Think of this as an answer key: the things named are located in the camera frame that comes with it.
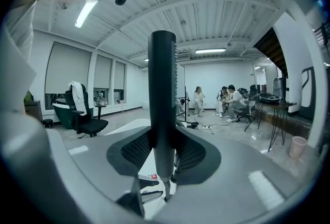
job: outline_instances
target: white ceiling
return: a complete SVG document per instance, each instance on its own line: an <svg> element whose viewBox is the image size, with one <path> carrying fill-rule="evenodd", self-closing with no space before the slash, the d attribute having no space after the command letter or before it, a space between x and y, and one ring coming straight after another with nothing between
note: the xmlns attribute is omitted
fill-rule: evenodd
<svg viewBox="0 0 330 224"><path fill-rule="evenodd" d="M258 58L253 45L283 13L278 0L114 0L99 1L83 26L74 26L84 5L67 3L62 10L55 0L39 0L33 25L89 44L118 57L147 66L147 40L155 30L168 30L177 37L179 53L199 57ZM226 47L224 53L203 56L196 49Z"/></svg>

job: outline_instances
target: glossy floor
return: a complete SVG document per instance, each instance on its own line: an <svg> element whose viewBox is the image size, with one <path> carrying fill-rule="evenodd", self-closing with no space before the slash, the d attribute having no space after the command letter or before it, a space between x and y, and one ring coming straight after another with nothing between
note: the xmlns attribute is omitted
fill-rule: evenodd
<svg viewBox="0 0 330 224"><path fill-rule="evenodd" d="M194 118L193 115L192 117L187 117L187 121L197 121L200 124L200 130L214 133L215 136L237 140L254 147L283 169L290 172L301 184L306 183L314 176L320 161L317 152L313 148L307 146L299 159L294 160L288 155L292 135L287 133L284 145L282 145L281 132L279 132L271 150L268 152L273 128L272 125L262 121L258 129L256 121L253 121L246 132L244 132L245 122L241 121L227 124L226 120L228 118L225 115L223 118L219 118L214 114L214 111L205 111L201 117ZM103 119L109 121L109 124L98 135L112 132L139 118L150 118L149 110L138 109L103 117ZM204 126L208 127L209 125L211 125L210 129L203 129ZM65 129L61 125L55 126L55 129L58 130L63 139L66 140L76 139L82 136L82 134L77 135L74 130Z"/></svg>

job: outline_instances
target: chair armrest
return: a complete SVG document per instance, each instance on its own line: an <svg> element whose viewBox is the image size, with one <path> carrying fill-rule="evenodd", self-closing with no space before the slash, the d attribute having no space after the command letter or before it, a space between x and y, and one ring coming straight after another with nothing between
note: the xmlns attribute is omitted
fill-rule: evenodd
<svg viewBox="0 0 330 224"><path fill-rule="evenodd" d="M95 105L95 107L98 107L98 113L97 113L97 119L101 118L101 108L106 107L105 105Z"/></svg>
<svg viewBox="0 0 330 224"><path fill-rule="evenodd" d="M84 112L83 111L76 111L76 110L74 110L74 111L72 111L72 113L73 113L73 118L75 120L76 132L77 132L77 134L79 134L79 130L78 130L78 116L79 116L79 114L83 114Z"/></svg>

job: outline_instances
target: white towel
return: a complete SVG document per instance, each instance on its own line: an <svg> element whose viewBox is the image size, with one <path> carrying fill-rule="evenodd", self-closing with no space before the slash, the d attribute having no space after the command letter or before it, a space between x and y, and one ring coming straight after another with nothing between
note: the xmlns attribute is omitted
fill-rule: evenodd
<svg viewBox="0 0 330 224"><path fill-rule="evenodd" d="M76 109L77 111L83 111L84 113L80 115L85 116L87 111L85 107L83 88L81 87L81 84L76 81L71 81L69 83L69 88L70 86L72 86L72 96Z"/></svg>

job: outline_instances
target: sneaker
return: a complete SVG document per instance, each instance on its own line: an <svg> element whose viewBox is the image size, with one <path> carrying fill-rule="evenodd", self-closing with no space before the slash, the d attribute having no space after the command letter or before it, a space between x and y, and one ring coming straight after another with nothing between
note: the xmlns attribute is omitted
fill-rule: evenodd
<svg viewBox="0 0 330 224"><path fill-rule="evenodd" d="M227 120L228 123L232 123L232 122L234 122L234 121L236 121L236 119L228 119L228 120Z"/></svg>

